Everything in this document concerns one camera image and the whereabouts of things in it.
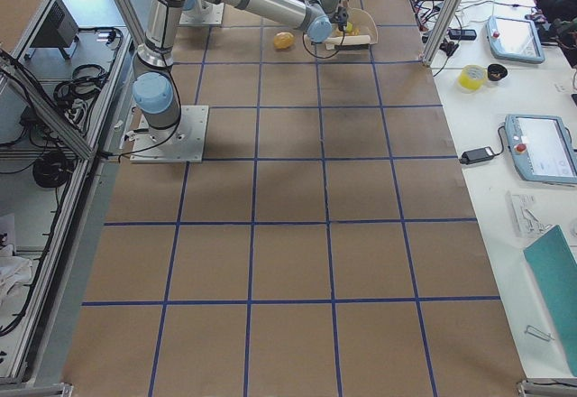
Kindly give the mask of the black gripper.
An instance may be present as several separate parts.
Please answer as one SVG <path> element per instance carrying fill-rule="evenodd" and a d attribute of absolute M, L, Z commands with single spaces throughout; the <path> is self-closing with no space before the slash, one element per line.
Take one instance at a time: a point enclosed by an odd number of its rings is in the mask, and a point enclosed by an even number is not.
<path fill-rule="evenodd" d="M 338 6 L 334 12 L 334 23 L 338 27 L 346 27 L 348 23 L 348 12 L 343 6 Z"/>

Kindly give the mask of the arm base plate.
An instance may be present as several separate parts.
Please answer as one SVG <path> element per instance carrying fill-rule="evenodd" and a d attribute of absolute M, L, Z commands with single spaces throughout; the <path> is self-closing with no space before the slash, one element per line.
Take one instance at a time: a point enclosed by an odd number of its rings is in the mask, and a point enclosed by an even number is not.
<path fill-rule="evenodd" d="M 183 106 L 176 132 L 173 127 L 164 131 L 150 129 L 141 115 L 139 128 L 145 132 L 134 136 L 130 160 L 138 163 L 202 162 L 208 114 L 208 106 Z"/>
<path fill-rule="evenodd" d="M 220 26 L 223 21 L 224 5 L 213 5 L 197 1 L 184 9 L 179 19 L 181 26 Z"/>

